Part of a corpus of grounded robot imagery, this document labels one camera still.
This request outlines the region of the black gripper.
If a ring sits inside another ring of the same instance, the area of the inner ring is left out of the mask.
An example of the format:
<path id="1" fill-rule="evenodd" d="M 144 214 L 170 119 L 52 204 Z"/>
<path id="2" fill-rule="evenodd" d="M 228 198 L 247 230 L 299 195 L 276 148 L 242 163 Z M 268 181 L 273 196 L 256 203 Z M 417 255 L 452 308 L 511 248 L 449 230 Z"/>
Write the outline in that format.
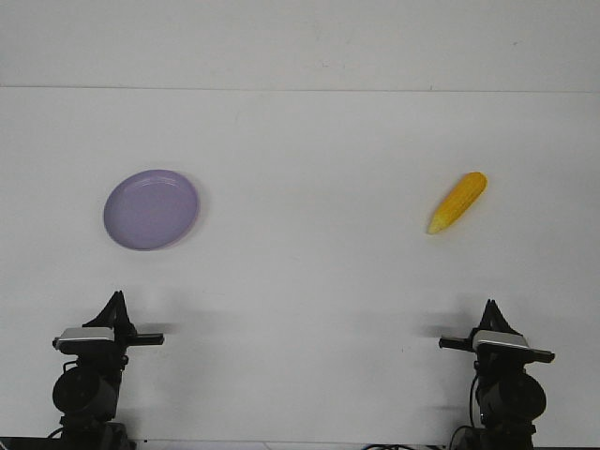
<path id="1" fill-rule="evenodd" d="M 114 346 L 106 352 L 77 355 L 77 364 L 94 370 L 124 370 L 128 364 L 129 347 L 160 346 L 165 337 L 162 333 L 138 333 L 128 316 L 125 296 L 122 291 L 114 292 L 99 314 L 82 327 L 111 328 L 115 335 Z"/>
<path id="2" fill-rule="evenodd" d="M 505 334 L 518 335 L 515 330 L 504 318 L 498 304 L 495 300 L 488 299 L 477 327 L 479 331 L 496 331 Z M 556 357 L 554 352 L 536 349 L 531 347 L 529 350 L 486 348 L 481 352 L 473 350 L 472 337 L 441 337 L 439 347 L 442 349 L 451 349 L 467 353 L 474 353 L 478 362 L 478 371 L 491 375 L 500 373 L 518 373 L 523 372 L 524 368 L 532 363 L 552 363 Z"/>

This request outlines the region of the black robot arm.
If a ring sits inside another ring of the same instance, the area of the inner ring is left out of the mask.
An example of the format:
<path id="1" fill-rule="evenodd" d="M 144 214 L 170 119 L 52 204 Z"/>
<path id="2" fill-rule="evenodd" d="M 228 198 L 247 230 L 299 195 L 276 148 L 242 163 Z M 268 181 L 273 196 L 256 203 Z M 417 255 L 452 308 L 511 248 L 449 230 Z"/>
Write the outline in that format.
<path id="1" fill-rule="evenodd" d="M 452 434 L 449 449 L 532 449 L 534 420 L 547 407 L 542 385 L 526 371 L 556 354 L 536 349 L 512 328 L 493 299 L 467 337 L 441 337 L 439 347 L 472 353 L 469 423 Z"/>
<path id="2" fill-rule="evenodd" d="M 94 319 L 55 337 L 53 348 L 74 359 L 63 365 L 52 389 L 62 417 L 50 442 L 58 449 L 135 449 L 127 427 L 115 421 L 128 349 L 163 344 L 163 334 L 137 331 L 121 291 Z"/>

